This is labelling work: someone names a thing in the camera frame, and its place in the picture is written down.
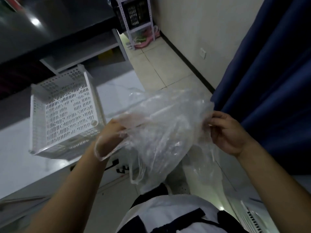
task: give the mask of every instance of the black plastic crate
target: black plastic crate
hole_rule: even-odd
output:
[[[118,4],[113,4],[112,0],[111,4],[120,20],[122,30],[125,32],[126,28]],[[122,3],[122,7],[130,30],[150,22],[147,0],[128,0],[127,2]]]

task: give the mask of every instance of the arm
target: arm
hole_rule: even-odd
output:
[[[237,158],[279,231],[309,232],[311,195],[230,115],[215,111],[208,124],[213,142]]]
[[[101,132],[98,151],[109,154],[121,141],[124,129],[114,120]],[[95,142],[86,150],[64,184],[36,215],[26,233],[83,232],[108,159],[100,162],[93,154]]]

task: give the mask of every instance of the perforated basket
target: perforated basket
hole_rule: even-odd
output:
[[[32,85],[29,152],[47,158],[84,147],[104,127],[91,75],[83,65]]]

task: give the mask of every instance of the white wall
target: white wall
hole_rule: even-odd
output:
[[[163,34],[216,88],[263,0],[151,0]],[[200,48],[206,51],[203,60]]]

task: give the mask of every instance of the hand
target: hand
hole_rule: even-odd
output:
[[[118,134],[119,131],[124,130],[123,127],[115,119],[110,120],[109,123],[98,135],[97,151],[101,157],[109,154],[113,149],[123,140]]]
[[[211,119],[203,122],[203,129],[211,126],[213,143],[222,151],[238,156],[256,141],[229,114],[214,111]]]

